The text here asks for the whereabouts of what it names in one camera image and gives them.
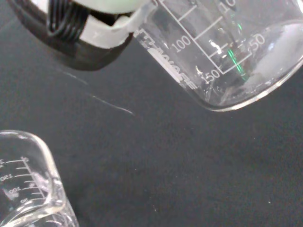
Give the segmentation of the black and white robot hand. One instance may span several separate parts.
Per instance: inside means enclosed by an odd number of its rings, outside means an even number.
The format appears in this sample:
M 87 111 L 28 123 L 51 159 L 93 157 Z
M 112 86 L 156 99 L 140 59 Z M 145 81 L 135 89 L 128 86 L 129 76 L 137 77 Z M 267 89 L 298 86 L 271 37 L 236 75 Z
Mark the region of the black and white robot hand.
M 151 11 L 149 0 L 9 0 L 8 5 L 59 63 L 80 71 L 115 61 Z

